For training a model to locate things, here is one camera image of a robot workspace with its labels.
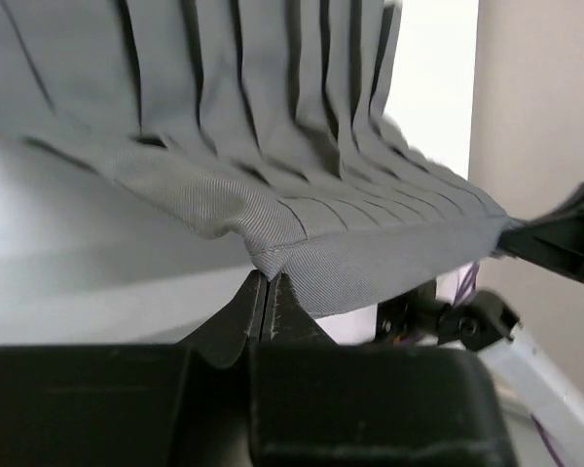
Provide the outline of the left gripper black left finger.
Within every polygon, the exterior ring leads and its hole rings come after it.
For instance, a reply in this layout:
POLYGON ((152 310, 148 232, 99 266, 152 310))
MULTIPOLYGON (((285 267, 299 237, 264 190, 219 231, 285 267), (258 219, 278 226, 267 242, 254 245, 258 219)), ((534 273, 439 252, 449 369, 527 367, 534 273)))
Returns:
POLYGON ((181 414, 232 377, 267 279, 177 343, 0 345, 0 466, 167 466, 181 414))

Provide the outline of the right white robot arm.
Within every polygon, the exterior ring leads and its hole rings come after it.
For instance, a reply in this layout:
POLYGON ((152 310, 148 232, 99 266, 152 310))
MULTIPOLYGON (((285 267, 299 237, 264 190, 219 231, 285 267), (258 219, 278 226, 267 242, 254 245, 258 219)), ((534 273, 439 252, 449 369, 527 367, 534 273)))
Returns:
MULTIPOLYGON (((584 183, 554 210, 512 222, 496 248, 584 284, 584 183)), ((508 383, 558 464, 584 466, 584 396, 504 300, 480 291, 445 306, 435 325, 441 343, 461 342, 508 383)))

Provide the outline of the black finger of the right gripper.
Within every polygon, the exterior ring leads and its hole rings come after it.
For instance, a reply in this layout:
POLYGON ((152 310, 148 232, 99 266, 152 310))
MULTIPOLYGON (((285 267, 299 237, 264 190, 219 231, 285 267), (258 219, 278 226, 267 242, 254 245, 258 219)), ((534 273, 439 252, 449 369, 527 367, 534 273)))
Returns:
POLYGON ((555 210, 504 231, 497 247, 584 284, 584 183, 555 210))

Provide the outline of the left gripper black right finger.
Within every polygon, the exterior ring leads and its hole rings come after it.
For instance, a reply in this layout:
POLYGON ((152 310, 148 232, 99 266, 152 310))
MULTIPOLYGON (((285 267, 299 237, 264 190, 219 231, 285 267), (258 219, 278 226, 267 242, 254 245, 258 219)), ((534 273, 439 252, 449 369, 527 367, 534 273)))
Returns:
POLYGON ((249 448, 256 466, 514 466, 489 372, 474 351, 338 345, 268 280, 248 342, 249 448))

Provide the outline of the grey pleated skirt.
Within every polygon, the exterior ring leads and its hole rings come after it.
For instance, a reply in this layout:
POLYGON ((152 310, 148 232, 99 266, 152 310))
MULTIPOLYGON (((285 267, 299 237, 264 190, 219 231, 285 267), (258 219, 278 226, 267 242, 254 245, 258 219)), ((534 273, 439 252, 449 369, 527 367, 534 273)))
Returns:
POLYGON ((0 1, 0 138, 240 235, 313 316, 383 302, 511 222, 386 117, 400 19, 382 1, 0 1))

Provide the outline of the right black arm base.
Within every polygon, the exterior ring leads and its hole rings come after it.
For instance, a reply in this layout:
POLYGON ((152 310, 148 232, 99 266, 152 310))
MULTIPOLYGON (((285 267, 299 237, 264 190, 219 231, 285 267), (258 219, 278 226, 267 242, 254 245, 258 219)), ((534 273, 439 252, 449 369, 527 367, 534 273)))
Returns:
POLYGON ((415 344, 426 336, 436 337, 442 317, 452 305, 437 296, 431 280, 377 308, 375 343, 415 344))

